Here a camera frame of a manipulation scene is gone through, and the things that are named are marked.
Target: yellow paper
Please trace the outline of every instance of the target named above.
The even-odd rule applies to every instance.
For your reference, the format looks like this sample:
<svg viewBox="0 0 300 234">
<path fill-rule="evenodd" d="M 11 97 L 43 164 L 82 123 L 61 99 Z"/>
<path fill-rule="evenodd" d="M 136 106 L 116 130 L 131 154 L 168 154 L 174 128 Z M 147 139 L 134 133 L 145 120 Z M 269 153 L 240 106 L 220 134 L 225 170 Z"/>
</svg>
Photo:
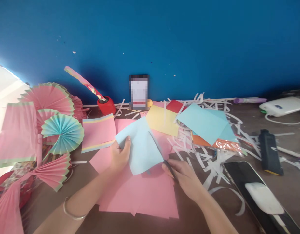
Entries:
<svg viewBox="0 0 300 234">
<path fill-rule="evenodd" d="M 152 106 L 146 116 L 146 119 L 151 129 L 177 137 L 178 125 L 173 123 L 176 115 L 177 113 L 165 109 L 164 118 L 164 108 Z"/>
</svg>

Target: hand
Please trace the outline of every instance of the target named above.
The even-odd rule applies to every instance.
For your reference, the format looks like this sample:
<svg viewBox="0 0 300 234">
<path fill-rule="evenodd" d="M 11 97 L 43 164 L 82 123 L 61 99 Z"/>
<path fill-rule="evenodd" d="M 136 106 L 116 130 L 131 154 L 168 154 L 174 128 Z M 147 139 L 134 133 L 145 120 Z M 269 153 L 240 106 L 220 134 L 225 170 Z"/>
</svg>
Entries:
<svg viewBox="0 0 300 234">
<path fill-rule="evenodd" d="M 196 203 L 199 203 L 199 201 L 203 199 L 203 196 L 208 194 L 208 192 L 203 187 L 189 164 L 186 161 L 173 159 L 168 159 L 167 161 L 171 165 L 185 194 Z M 173 178 L 172 173 L 165 164 L 162 164 L 162 168 L 166 174 Z"/>
<path fill-rule="evenodd" d="M 130 157 L 130 136 L 126 137 L 124 149 L 120 149 L 117 141 L 111 145 L 112 161 L 110 169 L 114 172 L 120 172 L 126 166 Z"/>
</svg>

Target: phone screen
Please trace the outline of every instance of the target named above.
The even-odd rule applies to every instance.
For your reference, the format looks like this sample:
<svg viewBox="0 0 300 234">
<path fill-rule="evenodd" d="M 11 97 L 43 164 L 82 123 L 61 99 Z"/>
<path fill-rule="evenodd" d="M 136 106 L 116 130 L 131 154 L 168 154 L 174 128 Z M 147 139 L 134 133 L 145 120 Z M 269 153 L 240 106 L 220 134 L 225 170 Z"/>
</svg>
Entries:
<svg viewBox="0 0 300 234">
<path fill-rule="evenodd" d="M 235 184 L 241 195 L 246 200 L 247 205 L 254 213 L 256 219 L 261 224 L 262 228 L 267 234 L 270 233 L 286 233 L 283 228 L 276 222 L 272 215 L 263 212 L 255 203 L 247 189 L 246 183 L 259 182 L 265 184 L 252 166 L 246 161 L 240 162 L 226 162 L 223 163 L 226 173 L 232 182 Z M 286 224 L 287 229 L 291 233 L 300 233 L 300 228 L 285 211 L 284 214 L 279 215 Z"/>
<path fill-rule="evenodd" d="M 130 76 L 130 109 L 147 110 L 148 109 L 148 75 Z"/>
</svg>

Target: scissors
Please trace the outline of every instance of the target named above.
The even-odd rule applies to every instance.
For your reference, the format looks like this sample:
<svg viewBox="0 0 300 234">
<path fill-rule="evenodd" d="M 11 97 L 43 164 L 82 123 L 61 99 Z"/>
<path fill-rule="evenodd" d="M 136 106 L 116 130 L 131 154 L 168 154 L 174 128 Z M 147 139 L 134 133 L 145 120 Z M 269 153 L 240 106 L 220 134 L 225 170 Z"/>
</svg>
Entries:
<svg viewBox="0 0 300 234">
<path fill-rule="evenodd" d="M 152 134 L 151 134 L 150 131 L 149 131 L 149 134 L 150 134 L 150 136 L 152 137 L 154 143 L 156 144 L 157 149 L 159 150 L 160 154 L 162 155 L 161 149 L 160 149 L 160 147 L 158 146 L 157 141 L 154 139 L 154 137 L 152 136 Z M 176 183 L 179 183 L 178 178 L 177 178 L 176 174 L 174 173 L 174 170 L 172 169 L 171 165 L 168 163 L 168 161 L 164 159 L 163 163 L 164 163 L 164 164 L 167 166 L 167 168 L 170 170 L 172 176 L 174 177 L 174 181 L 175 181 Z"/>
</svg>

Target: charging cable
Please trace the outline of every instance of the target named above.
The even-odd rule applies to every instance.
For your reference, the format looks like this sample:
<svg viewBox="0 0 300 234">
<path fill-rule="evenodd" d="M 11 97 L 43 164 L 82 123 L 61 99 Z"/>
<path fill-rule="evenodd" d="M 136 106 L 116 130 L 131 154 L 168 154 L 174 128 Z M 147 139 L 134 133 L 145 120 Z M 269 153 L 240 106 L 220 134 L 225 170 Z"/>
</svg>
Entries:
<svg viewBox="0 0 300 234">
<path fill-rule="evenodd" d="M 278 121 L 274 121 L 274 120 L 269 119 L 268 116 L 270 116 L 270 115 L 268 115 L 268 114 L 265 115 L 265 119 L 267 119 L 267 120 L 269 120 L 269 121 L 271 121 L 271 122 L 274 122 L 274 123 L 278 123 L 278 124 L 287 124 L 287 125 L 296 125 L 296 124 L 300 124 L 300 122 L 298 122 L 298 123 L 283 123 L 283 122 L 278 122 Z"/>
<path fill-rule="evenodd" d="M 279 215 L 274 215 L 275 220 L 278 222 L 278 224 L 283 228 L 283 230 L 287 233 L 290 234 L 289 230 L 287 229 L 286 225 L 282 221 L 282 219 L 279 217 Z"/>
</svg>

